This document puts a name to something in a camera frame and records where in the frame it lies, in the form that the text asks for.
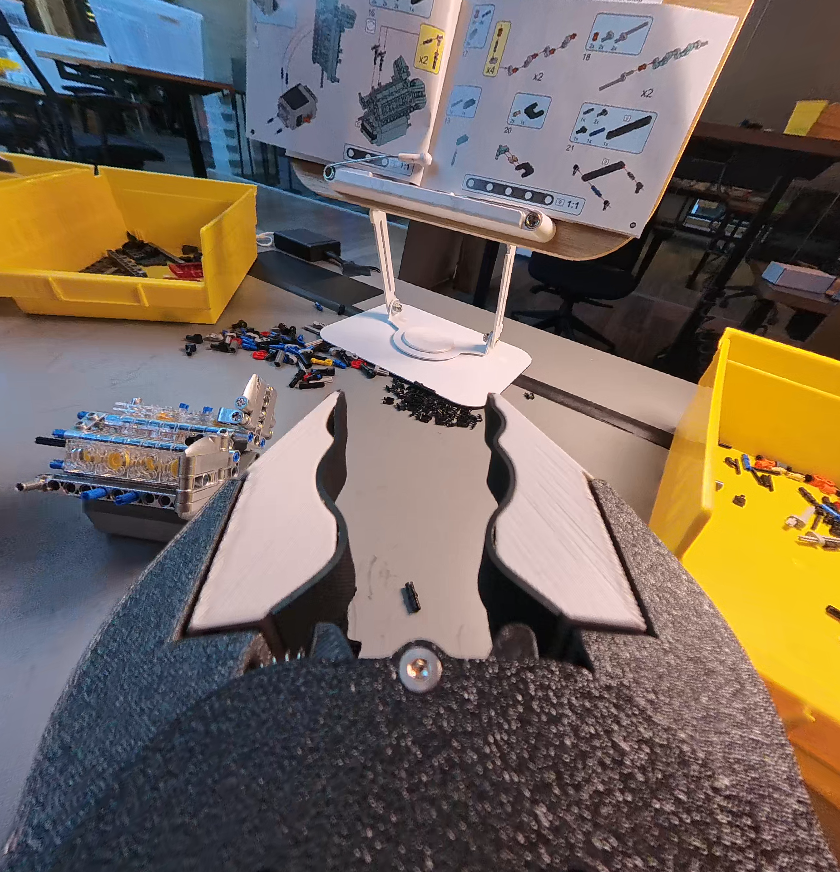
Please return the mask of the background table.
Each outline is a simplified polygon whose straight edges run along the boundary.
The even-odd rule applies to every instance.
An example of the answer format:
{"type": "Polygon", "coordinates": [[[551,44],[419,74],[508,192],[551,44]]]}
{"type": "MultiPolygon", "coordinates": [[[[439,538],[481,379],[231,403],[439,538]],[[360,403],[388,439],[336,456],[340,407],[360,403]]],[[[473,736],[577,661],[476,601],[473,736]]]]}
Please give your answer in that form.
{"type": "Polygon", "coordinates": [[[178,119],[193,176],[208,178],[193,100],[216,93],[233,97],[232,86],[53,52],[45,52],[44,60],[55,64],[58,85],[46,79],[37,62],[37,88],[0,80],[0,146],[88,165],[143,169],[165,157],[126,133],[126,116],[150,107],[160,94],[178,119]]]}

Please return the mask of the yellow plastic bin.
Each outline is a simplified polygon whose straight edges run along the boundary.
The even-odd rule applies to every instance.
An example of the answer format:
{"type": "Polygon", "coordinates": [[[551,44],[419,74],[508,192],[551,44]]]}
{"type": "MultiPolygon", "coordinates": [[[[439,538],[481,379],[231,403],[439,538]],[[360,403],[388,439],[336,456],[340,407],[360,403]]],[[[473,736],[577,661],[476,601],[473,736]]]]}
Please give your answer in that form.
{"type": "Polygon", "coordinates": [[[216,323],[258,255],[252,184],[0,153],[0,297],[28,314],[216,323]],[[203,278],[84,273],[132,234],[174,256],[200,249],[203,278]]]}

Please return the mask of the black swivel chair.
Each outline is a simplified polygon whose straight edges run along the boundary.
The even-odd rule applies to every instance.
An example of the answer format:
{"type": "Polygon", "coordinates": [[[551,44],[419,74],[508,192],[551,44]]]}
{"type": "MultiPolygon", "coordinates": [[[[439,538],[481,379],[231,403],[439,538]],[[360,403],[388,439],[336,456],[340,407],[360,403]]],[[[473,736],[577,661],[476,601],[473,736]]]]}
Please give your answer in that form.
{"type": "Polygon", "coordinates": [[[561,298],[561,305],[553,311],[513,311],[512,319],[534,319],[536,328],[553,331],[572,341],[579,332],[614,353],[614,343],[581,321],[574,314],[574,307],[586,303],[609,309],[613,302],[628,297],[637,289],[654,256],[669,237],[668,231],[649,227],[641,237],[614,252],[585,261],[533,253],[528,262],[528,274],[536,284],[531,292],[552,293],[561,298]]]}

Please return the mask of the pile of black pins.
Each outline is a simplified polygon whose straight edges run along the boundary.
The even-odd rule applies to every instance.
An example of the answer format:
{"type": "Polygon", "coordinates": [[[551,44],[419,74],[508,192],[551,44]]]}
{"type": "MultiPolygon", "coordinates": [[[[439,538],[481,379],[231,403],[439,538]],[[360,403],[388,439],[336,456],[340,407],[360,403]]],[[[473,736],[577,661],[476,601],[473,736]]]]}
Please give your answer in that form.
{"type": "Polygon", "coordinates": [[[384,387],[382,405],[407,414],[412,419],[444,428],[474,429],[483,421],[479,408],[460,406],[434,391],[401,377],[391,376],[384,387]]]}

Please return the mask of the yellow plastic crate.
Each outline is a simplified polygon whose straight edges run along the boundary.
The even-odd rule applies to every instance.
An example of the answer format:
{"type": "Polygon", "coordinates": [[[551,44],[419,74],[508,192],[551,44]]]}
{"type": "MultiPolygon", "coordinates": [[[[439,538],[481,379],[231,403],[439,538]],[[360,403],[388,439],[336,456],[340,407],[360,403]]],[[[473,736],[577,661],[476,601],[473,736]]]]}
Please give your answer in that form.
{"type": "Polygon", "coordinates": [[[725,331],[650,526],[730,624],[805,781],[840,812],[840,362],[725,331]]]}

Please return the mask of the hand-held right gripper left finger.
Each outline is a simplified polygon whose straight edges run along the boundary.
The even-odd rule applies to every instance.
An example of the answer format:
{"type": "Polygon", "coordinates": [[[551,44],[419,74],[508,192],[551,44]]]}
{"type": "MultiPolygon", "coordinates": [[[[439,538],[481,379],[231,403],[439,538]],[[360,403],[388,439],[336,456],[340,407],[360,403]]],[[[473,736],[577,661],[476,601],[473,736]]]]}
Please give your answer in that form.
{"type": "Polygon", "coordinates": [[[347,400],[328,394],[251,465],[186,626],[311,641],[348,631],[356,572],[336,499],[347,479],[347,400]]]}

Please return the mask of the black and red brick parts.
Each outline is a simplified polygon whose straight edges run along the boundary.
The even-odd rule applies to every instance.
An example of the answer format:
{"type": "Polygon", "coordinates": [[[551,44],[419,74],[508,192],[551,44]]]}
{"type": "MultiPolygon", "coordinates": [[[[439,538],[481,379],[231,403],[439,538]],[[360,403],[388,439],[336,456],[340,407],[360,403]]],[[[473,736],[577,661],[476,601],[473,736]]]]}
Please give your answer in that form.
{"type": "Polygon", "coordinates": [[[164,268],[164,278],[201,282],[203,255],[193,244],[184,244],[178,254],[133,234],[119,248],[107,249],[97,260],[79,270],[82,274],[110,277],[153,277],[154,268],[164,268]]]}

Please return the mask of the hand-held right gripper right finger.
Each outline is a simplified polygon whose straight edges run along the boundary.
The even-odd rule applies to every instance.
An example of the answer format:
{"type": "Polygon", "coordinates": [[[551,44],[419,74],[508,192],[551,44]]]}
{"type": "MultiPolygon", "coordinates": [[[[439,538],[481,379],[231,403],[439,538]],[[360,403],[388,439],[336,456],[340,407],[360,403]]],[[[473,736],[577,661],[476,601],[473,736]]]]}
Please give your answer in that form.
{"type": "Polygon", "coordinates": [[[593,490],[595,480],[501,395],[484,407],[486,484],[479,594],[491,637],[510,624],[535,638],[590,629],[651,635],[632,575],[593,490]]]}

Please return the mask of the clear plastic storage box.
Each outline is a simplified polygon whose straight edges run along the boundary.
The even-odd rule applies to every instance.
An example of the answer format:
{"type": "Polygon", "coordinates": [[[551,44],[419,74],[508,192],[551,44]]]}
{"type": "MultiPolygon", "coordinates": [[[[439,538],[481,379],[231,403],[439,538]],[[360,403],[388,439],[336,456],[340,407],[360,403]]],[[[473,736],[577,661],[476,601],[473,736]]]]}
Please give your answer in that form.
{"type": "Polygon", "coordinates": [[[89,1],[114,63],[205,78],[203,16],[160,1],[89,1]]]}

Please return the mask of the dark wooden table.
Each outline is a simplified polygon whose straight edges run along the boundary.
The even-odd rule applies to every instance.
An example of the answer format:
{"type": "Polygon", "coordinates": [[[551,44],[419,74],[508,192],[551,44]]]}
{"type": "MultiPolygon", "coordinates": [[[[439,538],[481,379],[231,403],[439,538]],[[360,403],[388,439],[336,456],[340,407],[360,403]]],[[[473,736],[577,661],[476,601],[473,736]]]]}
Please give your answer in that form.
{"type": "Polygon", "coordinates": [[[815,180],[840,163],[840,140],[766,132],[744,126],[697,124],[679,163],[674,180],[744,188],[763,200],[746,229],[731,243],[716,275],[709,279],[698,303],[656,367],[687,380],[698,376],[697,335],[736,269],[771,220],[777,204],[796,180],[815,180]]]}

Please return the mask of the instruction booklet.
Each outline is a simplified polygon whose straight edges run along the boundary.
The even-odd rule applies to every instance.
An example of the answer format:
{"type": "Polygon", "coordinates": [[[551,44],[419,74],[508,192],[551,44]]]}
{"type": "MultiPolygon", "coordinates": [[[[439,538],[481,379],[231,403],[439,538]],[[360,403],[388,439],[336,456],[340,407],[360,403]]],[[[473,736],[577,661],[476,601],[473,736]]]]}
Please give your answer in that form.
{"type": "Polygon", "coordinates": [[[642,235],[749,6],[249,2],[249,133],[329,196],[593,258],[642,235]]]}

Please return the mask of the pile of colourful brick parts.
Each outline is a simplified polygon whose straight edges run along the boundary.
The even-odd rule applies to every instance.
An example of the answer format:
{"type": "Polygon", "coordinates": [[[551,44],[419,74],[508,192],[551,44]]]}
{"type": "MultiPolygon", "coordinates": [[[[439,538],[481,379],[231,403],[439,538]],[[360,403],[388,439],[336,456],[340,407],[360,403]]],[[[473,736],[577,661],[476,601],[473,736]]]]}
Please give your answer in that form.
{"type": "Polygon", "coordinates": [[[267,331],[258,331],[240,320],[219,332],[188,334],[182,351],[186,357],[208,350],[222,355],[246,352],[252,359],[278,369],[291,368],[290,389],[320,389],[346,371],[368,379],[388,378],[391,373],[356,353],[327,342],[323,324],[312,322],[298,329],[280,322],[267,331]]]}

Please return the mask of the grey brick engine model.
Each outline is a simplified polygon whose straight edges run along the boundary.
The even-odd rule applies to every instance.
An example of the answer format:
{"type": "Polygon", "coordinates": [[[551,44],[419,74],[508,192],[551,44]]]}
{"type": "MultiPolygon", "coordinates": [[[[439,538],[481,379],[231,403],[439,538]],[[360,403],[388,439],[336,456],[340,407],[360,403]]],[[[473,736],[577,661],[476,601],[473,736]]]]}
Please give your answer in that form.
{"type": "Polygon", "coordinates": [[[71,428],[36,439],[62,454],[15,489],[171,508],[189,522],[260,458],[273,437],[276,399],[253,375],[232,407],[194,411],[135,398],[112,411],[79,411],[71,428]]]}

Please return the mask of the black power adapter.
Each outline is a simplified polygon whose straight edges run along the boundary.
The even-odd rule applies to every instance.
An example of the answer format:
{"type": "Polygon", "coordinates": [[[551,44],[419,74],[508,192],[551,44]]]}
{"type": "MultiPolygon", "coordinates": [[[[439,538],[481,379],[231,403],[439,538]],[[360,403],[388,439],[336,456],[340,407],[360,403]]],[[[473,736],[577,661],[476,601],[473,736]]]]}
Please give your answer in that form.
{"type": "Polygon", "coordinates": [[[342,264],[341,243],[337,239],[305,228],[273,231],[272,237],[275,248],[307,263],[342,264]]]}

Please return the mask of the white booklet stand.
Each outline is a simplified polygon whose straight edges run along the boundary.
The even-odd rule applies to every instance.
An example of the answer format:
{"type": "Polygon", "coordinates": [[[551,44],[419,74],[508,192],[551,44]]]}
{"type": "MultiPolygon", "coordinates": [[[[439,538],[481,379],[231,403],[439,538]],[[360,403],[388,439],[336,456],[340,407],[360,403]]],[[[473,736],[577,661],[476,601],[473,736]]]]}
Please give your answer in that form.
{"type": "Polygon", "coordinates": [[[522,201],[502,203],[427,190],[375,174],[373,160],[328,164],[323,178],[334,192],[371,197],[384,290],[383,305],[328,324],[321,331],[323,341],[460,406],[482,406],[487,394],[501,393],[524,372],[532,361],[529,354],[499,345],[517,245],[506,247],[493,325],[487,333],[475,332],[397,297],[386,215],[414,210],[438,222],[472,223],[518,244],[547,243],[556,233],[553,219],[531,193],[522,201]]]}

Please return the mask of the loose mixed brick parts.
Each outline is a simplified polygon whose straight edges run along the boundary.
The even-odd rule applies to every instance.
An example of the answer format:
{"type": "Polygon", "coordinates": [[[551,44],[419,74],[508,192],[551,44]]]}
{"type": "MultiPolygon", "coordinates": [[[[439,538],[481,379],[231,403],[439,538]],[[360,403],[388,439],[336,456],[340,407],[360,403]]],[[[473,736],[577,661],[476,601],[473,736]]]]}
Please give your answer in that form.
{"type": "Polygon", "coordinates": [[[734,475],[720,503],[748,629],[840,648],[840,487],[761,454],[720,444],[734,475]]]}

